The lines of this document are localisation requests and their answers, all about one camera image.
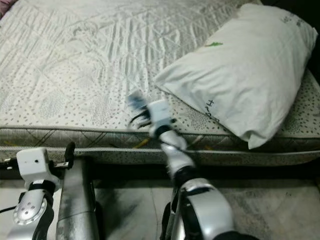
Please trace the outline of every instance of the patterned fabric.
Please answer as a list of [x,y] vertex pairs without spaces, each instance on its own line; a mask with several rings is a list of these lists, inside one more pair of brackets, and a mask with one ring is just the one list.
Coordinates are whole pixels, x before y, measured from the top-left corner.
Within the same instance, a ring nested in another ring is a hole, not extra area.
[[[137,146],[147,130],[127,130],[133,114],[125,99],[135,89],[148,101],[166,98],[175,128],[194,148],[247,151],[221,125],[158,90],[153,77],[248,2],[18,1],[0,21],[0,158],[14,151],[8,147],[64,148],[71,140],[86,150]],[[319,126],[320,90],[306,71],[287,121],[257,151],[319,150]]]

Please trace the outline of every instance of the quilted mattress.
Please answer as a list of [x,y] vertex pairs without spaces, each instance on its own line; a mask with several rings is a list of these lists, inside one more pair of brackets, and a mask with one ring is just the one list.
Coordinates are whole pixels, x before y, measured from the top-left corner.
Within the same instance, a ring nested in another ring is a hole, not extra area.
[[121,152],[113,157],[124,163],[138,161],[125,157],[128,151],[160,154],[147,129],[127,129],[133,114],[126,97],[136,89],[148,101],[167,99],[175,128],[204,155],[319,157],[320,87],[308,70],[282,128],[251,152],[153,84],[160,70],[203,45],[248,2],[256,1],[19,0],[0,20],[0,159],[34,146],[60,156],[70,141],[99,157]]

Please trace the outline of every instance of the floor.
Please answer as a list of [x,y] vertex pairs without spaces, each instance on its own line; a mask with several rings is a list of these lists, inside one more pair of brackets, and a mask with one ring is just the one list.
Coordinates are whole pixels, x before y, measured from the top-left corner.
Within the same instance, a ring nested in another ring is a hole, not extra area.
[[[319,240],[320,192],[312,180],[212,180],[227,198],[238,231],[260,240]],[[102,205],[105,239],[156,240],[171,197],[167,180],[95,182],[96,200]],[[0,208],[17,203],[21,180],[0,180]],[[58,215],[61,192],[55,193]],[[12,211],[0,215],[0,239],[10,231]],[[55,239],[56,222],[48,240]]]

